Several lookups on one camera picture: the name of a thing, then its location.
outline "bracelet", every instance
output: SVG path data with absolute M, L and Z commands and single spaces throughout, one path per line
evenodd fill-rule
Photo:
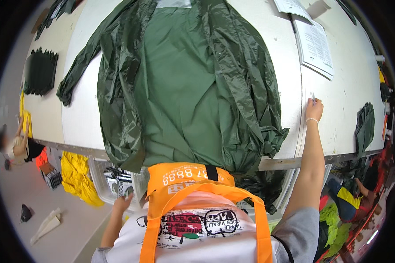
M 306 120 L 306 123 L 307 123 L 307 121 L 308 121 L 308 120 L 310 120 L 310 119 L 314 120 L 314 121 L 315 121 L 315 122 L 317 122 L 317 123 L 318 123 L 318 125 L 319 125 L 319 122 L 318 122 L 318 120 L 317 120 L 317 119 L 314 119 L 314 118 L 307 118 L 307 120 Z

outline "white work table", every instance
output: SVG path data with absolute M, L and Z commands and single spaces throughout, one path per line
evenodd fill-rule
M 45 29 L 32 49 L 42 47 L 59 55 L 55 86 L 46 96 L 25 96 L 25 109 L 32 115 L 33 137 L 58 144 L 104 150 L 96 86 L 101 54 L 95 57 L 74 89 L 72 103 L 64 107 L 56 96 L 58 85 L 74 58 L 101 21 L 121 0 L 84 0 L 71 15 L 63 14 Z M 273 0 L 228 1 L 261 34 L 272 57 L 282 106 L 282 126 L 289 134 L 275 156 L 302 156 L 305 139 L 305 104 L 310 92 L 322 100 L 319 124 L 325 155 L 356 151 L 354 131 L 357 112 L 371 102 L 375 113 L 374 139 L 366 151 L 383 148 L 384 105 L 379 72 L 372 45 L 360 23 L 355 26 L 342 8 L 332 8 L 315 19 L 326 31 L 335 75 L 332 81 L 300 66 L 292 23 L 279 13 Z M 305 7 L 315 0 L 302 0 Z

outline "paper document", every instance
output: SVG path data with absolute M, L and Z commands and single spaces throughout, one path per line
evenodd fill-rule
M 309 13 L 307 13 L 304 6 L 300 3 L 300 0 L 274 0 L 274 2 L 279 12 L 302 16 L 313 24 L 312 18 L 310 17 Z
M 313 23 L 313 25 L 308 24 L 299 17 L 293 16 L 300 63 L 331 80 L 334 77 L 334 69 L 327 35 L 321 24 L 314 21 Z

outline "gray sleeve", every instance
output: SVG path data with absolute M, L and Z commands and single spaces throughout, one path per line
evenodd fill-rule
M 281 219 L 271 235 L 288 246 L 294 262 L 312 263 L 318 248 L 319 211 L 315 208 L 300 208 Z M 278 263 L 290 262 L 283 245 L 277 250 L 276 258 Z
M 110 247 L 99 247 L 95 250 L 92 255 L 91 263 L 107 263 L 105 258 L 106 250 L 110 250 Z

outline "green rain jacket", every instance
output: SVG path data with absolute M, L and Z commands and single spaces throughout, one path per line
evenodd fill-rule
M 262 155 L 274 157 L 288 134 L 265 43 L 224 0 L 189 8 L 122 1 L 61 82 L 65 106 L 100 50 L 101 131 L 123 169 L 194 162 L 244 174 Z

